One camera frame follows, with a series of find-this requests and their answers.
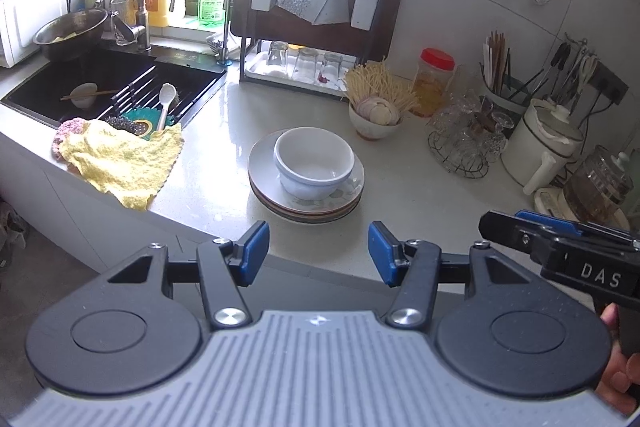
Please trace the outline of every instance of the bowl of enoki mushrooms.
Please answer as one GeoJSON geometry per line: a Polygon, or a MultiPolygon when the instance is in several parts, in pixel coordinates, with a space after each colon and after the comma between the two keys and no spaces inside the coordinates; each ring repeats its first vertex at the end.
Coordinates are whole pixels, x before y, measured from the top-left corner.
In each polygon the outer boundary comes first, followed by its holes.
{"type": "Polygon", "coordinates": [[[384,62],[356,66],[344,77],[349,98],[349,118],[365,140],[393,134],[404,115],[418,102],[411,84],[395,78],[384,62]]]}

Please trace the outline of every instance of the yellow cloth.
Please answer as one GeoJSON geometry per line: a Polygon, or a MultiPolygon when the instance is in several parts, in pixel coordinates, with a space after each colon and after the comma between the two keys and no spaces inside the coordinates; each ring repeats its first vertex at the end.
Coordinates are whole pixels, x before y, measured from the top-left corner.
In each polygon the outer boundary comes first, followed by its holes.
{"type": "Polygon", "coordinates": [[[100,192],[128,208],[145,210],[158,194],[182,150],[180,124],[155,132],[149,141],[92,120],[82,134],[60,144],[62,157],[100,192]]]}

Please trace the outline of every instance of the white tray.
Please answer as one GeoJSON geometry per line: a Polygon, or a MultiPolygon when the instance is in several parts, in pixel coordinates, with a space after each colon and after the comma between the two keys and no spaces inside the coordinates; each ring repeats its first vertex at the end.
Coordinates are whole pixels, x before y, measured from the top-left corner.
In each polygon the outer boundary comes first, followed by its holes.
{"type": "MultiPolygon", "coordinates": [[[[275,76],[273,74],[263,74],[261,71],[264,71],[267,65],[267,58],[269,52],[260,52],[251,62],[248,62],[244,67],[244,75],[250,78],[258,78],[260,80],[266,80],[268,82],[274,82],[275,84],[282,84],[284,86],[292,86],[300,89],[308,89],[311,91],[317,91],[324,94],[330,94],[332,96],[337,96],[339,98],[344,98],[346,96],[344,82],[344,75],[350,68],[353,68],[354,58],[353,57],[344,57],[342,61],[342,67],[340,68],[340,78],[337,82],[329,81],[326,84],[323,84],[316,80],[299,80],[291,78],[291,73],[293,72],[293,68],[296,63],[296,58],[298,54],[296,52],[289,51],[289,57],[287,59],[287,76],[275,76]]],[[[320,68],[320,64],[322,64],[322,60],[324,59],[324,55],[318,55],[318,70],[320,68]]]]}

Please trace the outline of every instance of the stack of plates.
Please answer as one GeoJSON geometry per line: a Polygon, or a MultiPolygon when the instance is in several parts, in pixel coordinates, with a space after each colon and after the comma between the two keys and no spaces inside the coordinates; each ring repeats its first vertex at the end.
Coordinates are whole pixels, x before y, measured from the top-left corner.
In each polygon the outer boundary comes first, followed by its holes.
{"type": "Polygon", "coordinates": [[[287,129],[262,138],[249,155],[249,182],[258,201],[280,217],[299,223],[328,223],[349,214],[360,202],[364,167],[357,156],[351,176],[333,194],[321,201],[300,200],[280,184],[273,162],[273,147],[287,129]]]}

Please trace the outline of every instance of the human hand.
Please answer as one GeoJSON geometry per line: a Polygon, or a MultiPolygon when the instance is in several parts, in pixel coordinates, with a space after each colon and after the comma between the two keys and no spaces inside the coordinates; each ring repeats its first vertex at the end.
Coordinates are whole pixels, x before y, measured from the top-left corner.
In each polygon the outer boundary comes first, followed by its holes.
{"type": "MultiPolygon", "coordinates": [[[[610,304],[600,318],[609,331],[617,335],[618,306],[610,304]]],[[[596,388],[596,394],[621,413],[630,415],[638,405],[636,400],[626,393],[633,383],[640,384],[640,353],[635,353],[627,359],[620,349],[620,341],[614,336],[611,357],[596,388]]]]}

